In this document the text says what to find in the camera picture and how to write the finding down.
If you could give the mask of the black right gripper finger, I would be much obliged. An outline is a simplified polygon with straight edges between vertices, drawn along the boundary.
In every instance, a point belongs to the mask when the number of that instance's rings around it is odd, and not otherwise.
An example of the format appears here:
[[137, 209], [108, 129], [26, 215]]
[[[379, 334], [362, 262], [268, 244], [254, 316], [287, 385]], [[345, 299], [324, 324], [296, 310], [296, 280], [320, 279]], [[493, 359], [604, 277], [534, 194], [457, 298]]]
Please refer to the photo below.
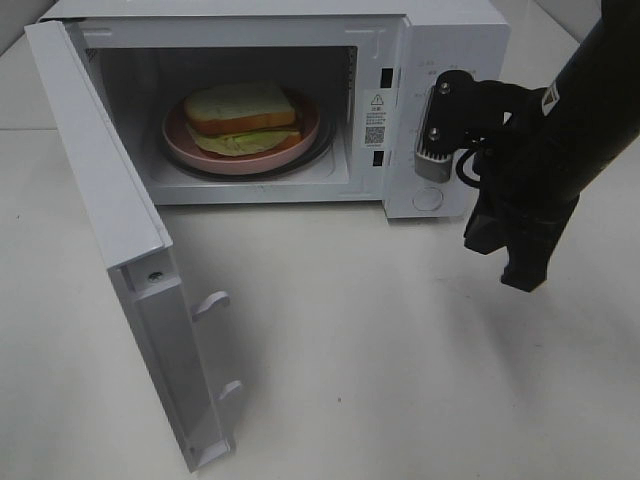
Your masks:
[[464, 246], [482, 255], [509, 251], [508, 230], [514, 210], [489, 192], [480, 192], [464, 231]]
[[556, 228], [550, 224], [534, 224], [518, 228], [505, 227], [508, 263], [500, 281], [510, 287], [532, 292], [546, 281], [551, 255], [557, 245]]

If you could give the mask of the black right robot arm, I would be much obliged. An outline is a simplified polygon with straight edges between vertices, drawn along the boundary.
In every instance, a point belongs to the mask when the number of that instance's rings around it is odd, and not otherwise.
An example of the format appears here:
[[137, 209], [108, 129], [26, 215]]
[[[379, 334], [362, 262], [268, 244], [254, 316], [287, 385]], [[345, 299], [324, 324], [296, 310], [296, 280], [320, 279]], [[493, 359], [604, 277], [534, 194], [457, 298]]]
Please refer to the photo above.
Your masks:
[[544, 93], [556, 103], [514, 146], [486, 141], [474, 158], [479, 197], [464, 245], [508, 263], [503, 284], [531, 292], [581, 192], [639, 135], [639, 4], [602, 16]]

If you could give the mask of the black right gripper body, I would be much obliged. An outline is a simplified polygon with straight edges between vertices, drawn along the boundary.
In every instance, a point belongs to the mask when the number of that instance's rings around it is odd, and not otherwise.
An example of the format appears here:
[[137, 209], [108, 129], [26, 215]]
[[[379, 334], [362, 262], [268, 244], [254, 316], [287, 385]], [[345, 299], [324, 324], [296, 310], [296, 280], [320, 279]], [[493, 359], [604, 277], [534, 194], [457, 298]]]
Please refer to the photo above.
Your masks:
[[537, 199], [543, 188], [535, 187], [534, 174], [544, 169], [544, 161], [534, 152], [540, 146], [540, 132], [546, 123], [543, 113], [544, 88], [528, 89], [497, 81], [475, 81], [470, 98], [463, 107], [465, 146], [476, 155], [472, 180], [459, 162], [459, 177], [480, 192], [489, 192], [514, 210], [511, 225], [518, 228], [550, 224], [558, 241], [575, 209], [575, 200]]

